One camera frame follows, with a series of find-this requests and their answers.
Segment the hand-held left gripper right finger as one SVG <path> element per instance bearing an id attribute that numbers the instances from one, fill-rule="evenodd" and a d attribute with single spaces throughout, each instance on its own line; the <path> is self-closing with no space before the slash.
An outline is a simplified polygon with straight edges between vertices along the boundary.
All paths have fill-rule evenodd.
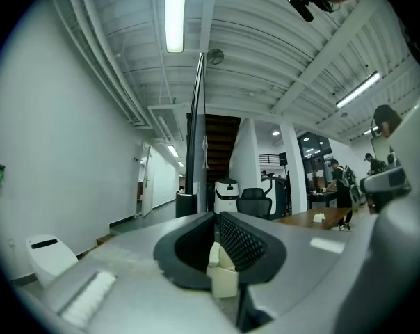
<path id="1" fill-rule="evenodd" d="M 254 263 L 240 272 L 238 319 L 220 333 L 338 333 L 341 307 L 370 242 L 370 218 L 350 232 L 285 225 L 237 213 L 220 215 L 221 235 L 249 235 Z"/>

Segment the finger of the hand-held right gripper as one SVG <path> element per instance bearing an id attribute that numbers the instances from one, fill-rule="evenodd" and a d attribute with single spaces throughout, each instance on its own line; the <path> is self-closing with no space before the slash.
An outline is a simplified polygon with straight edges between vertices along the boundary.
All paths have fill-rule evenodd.
<path id="1" fill-rule="evenodd" d="M 378 214 L 392 200 L 411 192 L 402 166 L 360 180 L 371 214 Z"/>

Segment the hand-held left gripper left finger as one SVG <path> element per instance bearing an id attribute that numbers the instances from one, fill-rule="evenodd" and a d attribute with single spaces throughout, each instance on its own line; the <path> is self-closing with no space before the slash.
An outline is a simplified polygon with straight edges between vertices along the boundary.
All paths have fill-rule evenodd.
<path id="1" fill-rule="evenodd" d="M 171 283 L 154 259 L 158 240 L 204 213 L 118 235 L 42 291 L 15 290 L 47 333 L 237 333 L 208 291 Z"/>

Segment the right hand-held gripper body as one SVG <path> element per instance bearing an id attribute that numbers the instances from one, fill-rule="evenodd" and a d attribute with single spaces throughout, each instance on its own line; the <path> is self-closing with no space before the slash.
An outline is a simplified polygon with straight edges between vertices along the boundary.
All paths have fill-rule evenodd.
<path id="1" fill-rule="evenodd" d="M 391 141 L 411 191 L 378 214 L 335 333 L 420 333 L 420 103 Z"/>

